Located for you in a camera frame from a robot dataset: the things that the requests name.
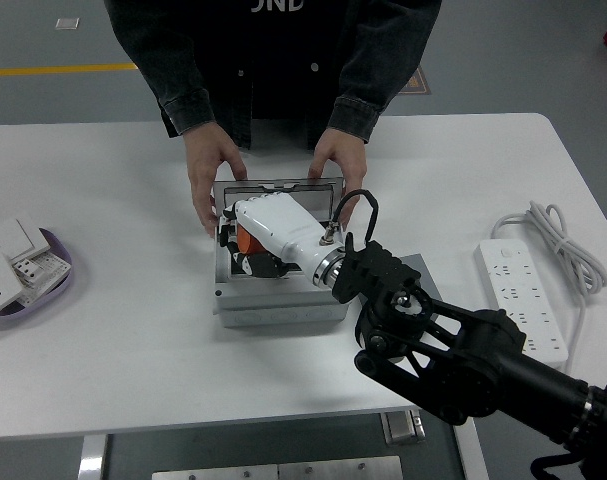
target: orange part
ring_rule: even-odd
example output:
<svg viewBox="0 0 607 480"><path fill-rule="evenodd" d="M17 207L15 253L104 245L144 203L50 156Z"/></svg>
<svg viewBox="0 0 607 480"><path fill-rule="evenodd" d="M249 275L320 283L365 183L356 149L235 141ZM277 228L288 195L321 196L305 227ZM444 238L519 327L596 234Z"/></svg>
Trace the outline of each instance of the orange part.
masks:
<svg viewBox="0 0 607 480"><path fill-rule="evenodd" d="M239 246L239 251L244 255L267 251L265 247L261 245L261 242L238 224L236 225L236 243Z"/></svg>

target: black t-shirt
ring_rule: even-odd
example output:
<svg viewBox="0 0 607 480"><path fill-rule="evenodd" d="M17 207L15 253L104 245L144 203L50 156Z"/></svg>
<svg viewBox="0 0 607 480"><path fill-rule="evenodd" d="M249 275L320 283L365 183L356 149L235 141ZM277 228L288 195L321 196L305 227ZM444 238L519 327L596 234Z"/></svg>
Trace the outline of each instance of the black t-shirt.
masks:
<svg viewBox="0 0 607 480"><path fill-rule="evenodd" d="M306 0L252 3L252 117L302 118L311 68L305 38L314 28L306 21Z"/></svg>

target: power strip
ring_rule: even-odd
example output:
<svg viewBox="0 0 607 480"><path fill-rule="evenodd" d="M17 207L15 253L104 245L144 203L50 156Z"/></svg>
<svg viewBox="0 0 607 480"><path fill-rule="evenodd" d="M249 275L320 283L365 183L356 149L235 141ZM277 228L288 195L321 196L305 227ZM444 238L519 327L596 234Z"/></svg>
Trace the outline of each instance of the power strip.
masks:
<svg viewBox="0 0 607 480"><path fill-rule="evenodd" d="M568 358L567 347L525 243L483 240L474 256L491 308L505 309L527 336L523 353L551 367L561 367Z"/></svg>

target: hand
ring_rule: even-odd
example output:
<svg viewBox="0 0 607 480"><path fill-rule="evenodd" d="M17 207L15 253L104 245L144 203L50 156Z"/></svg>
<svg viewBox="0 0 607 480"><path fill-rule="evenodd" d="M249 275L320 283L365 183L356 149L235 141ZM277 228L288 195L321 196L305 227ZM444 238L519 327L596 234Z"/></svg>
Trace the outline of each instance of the hand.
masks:
<svg viewBox="0 0 607 480"><path fill-rule="evenodd" d="M343 195L363 186L363 178L367 173L367 163L365 142L362 139L340 130L328 128L316 144L314 160L312 160L312 165L310 165L307 174L308 178L321 178L323 167L328 160L332 160L341 167L345 179ZM358 196L352 198L341 210L339 221L344 228L347 226L358 200Z"/></svg>
<svg viewBox="0 0 607 480"><path fill-rule="evenodd" d="M237 180L247 179L247 170L234 141L218 124L206 123L183 134L187 157L187 175L192 188L192 203L208 235L214 237L217 218L211 195L216 171L227 162Z"/></svg>

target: white table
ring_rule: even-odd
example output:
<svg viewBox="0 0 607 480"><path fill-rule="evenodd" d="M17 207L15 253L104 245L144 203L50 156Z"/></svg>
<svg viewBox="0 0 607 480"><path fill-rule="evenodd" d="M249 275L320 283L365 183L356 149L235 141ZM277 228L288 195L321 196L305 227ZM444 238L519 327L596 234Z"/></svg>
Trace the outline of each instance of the white table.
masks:
<svg viewBox="0 0 607 480"><path fill-rule="evenodd" d="M262 142L243 154L250 178L306 175L309 153ZM28 210L75 268L54 304L0 319L0 437L407 407L354 368L356 306L340 324L220 326L212 241L183 155L159 123L0 126L0 220ZM607 266L607 222L541 116L384 117L368 159L365 186L380 204L374 238L398 256L421 253L447 302L487 306L472 253L496 219L530 199L559 204L570 234ZM368 215L362 202L357 237ZM529 245L566 331L576 307L539 242ZM607 289L587 321L573 373L603 386Z"/></svg>

